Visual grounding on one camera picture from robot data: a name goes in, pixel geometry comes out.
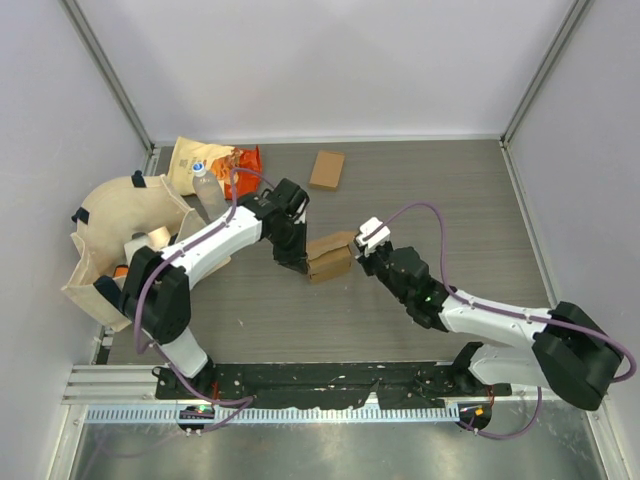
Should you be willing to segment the large cardboard box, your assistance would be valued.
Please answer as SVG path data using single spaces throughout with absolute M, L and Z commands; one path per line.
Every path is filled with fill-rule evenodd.
M 307 244 L 308 277 L 312 284 L 349 272 L 352 264 L 349 245 L 355 236 L 355 231 L 339 231 Z

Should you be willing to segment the small cardboard box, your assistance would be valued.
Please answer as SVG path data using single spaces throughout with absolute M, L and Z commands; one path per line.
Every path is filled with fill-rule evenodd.
M 309 186 L 315 189 L 336 191 L 345 158 L 345 154 L 341 152 L 319 151 L 311 172 Z

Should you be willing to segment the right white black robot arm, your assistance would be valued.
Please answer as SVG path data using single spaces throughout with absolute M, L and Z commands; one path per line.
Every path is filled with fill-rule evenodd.
M 478 299 L 446 287 L 412 247 L 355 242 L 356 259 L 404 306 L 418 325 L 480 337 L 451 371 L 457 391 L 522 384 L 553 391 L 572 406 L 597 410 L 622 363 L 620 348 L 584 310 L 570 302 L 530 309 Z

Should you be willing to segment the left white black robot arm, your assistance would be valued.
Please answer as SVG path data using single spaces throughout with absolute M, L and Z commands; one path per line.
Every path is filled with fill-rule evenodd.
M 261 194 L 241 196 L 210 225 L 158 252 L 134 254 L 118 309 L 134 323 L 134 334 L 154 342 L 178 371 L 178 386 L 190 398 L 213 388 L 214 363 L 189 328 L 193 287 L 222 262 L 262 240 L 274 261 L 308 273 L 306 209 L 309 196 L 298 184 L 281 180 Z

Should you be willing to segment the white box in bag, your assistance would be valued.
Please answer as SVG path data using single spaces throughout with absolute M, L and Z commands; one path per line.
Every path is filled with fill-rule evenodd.
M 147 236 L 139 236 L 124 244 L 124 252 L 126 264 L 130 265 L 135 253 L 143 247 L 149 247 L 151 245 L 150 239 Z

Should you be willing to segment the beige orange snack bag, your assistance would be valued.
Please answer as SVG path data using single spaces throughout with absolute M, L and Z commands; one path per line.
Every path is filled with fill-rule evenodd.
M 244 168 L 261 174 L 263 165 L 258 146 L 253 149 L 207 144 L 179 137 L 174 145 L 167 177 L 182 196 L 194 195 L 192 167 L 202 163 L 218 180 L 225 198 L 232 198 L 231 171 Z

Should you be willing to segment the clear plastic water bottle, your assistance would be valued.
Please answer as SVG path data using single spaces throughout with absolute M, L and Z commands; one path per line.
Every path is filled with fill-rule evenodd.
M 210 223 L 221 217 L 228 204 L 217 177 L 202 163 L 192 166 L 192 185 Z

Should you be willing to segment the beige canvas tote bag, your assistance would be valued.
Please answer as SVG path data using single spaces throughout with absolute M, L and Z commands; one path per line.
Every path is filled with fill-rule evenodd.
M 110 288 L 122 288 L 124 278 L 113 274 L 126 263 L 124 245 L 136 233 L 160 227 L 182 241 L 205 227 L 200 214 L 177 193 L 166 176 L 137 172 L 95 188 L 73 216 L 71 239 L 80 260 L 62 292 L 99 324 L 118 332 L 131 324 L 118 306 L 119 292 L 109 300 L 95 282 L 110 278 Z

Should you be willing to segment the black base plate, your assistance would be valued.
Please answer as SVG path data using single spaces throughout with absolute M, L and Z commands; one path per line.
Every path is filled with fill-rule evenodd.
M 441 407 L 446 398 L 509 396 L 508 383 L 484 385 L 455 365 L 436 362 L 209 364 L 185 387 L 168 367 L 155 367 L 155 397 L 195 399 L 202 394 L 224 406 L 346 410 L 377 395 L 384 410 Z

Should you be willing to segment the left aluminium frame post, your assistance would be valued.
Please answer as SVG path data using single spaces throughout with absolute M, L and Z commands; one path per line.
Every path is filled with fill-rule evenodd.
M 111 92 L 116 104 L 133 129 L 144 151 L 147 154 L 151 154 L 154 150 L 154 143 L 147 133 L 133 102 L 126 93 L 120 78 L 118 77 L 98 39 L 98 36 L 94 32 L 89 20 L 83 12 L 80 3 L 76 0 L 60 0 L 59 4 L 91 57 L 98 73 Z

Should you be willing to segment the aluminium frame post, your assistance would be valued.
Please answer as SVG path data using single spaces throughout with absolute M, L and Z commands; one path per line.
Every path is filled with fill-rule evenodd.
M 554 34 L 504 133 L 500 137 L 500 143 L 503 148 L 506 148 L 514 139 L 538 94 L 547 83 L 592 5 L 592 0 L 575 0 L 571 2 L 570 8 Z
M 80 3 L 76 0 L 60 0 L 59 4 L 91 57 L 98 73 L 111 92 L 116 104 L 133 129 L 144 151 L 147 154 L 151 154 L 154 150 L 154 143 L 147 133 L 133 102 L 126 93 L 120 78 L 118 77 L 98 39 L 98 36 L 94 32 L 89 20 L 83 12 Z

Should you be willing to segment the right aluminium frame post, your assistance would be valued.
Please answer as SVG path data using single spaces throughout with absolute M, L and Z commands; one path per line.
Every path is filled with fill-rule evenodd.
M 570 8 L 554 34 L 504 133 L 500 137 L 500 143 L 503 148 L 506 148 L 514 139 L 538 94 L 547 83 L 592 5 L 592 0 L 575 0 L 571 2 Z

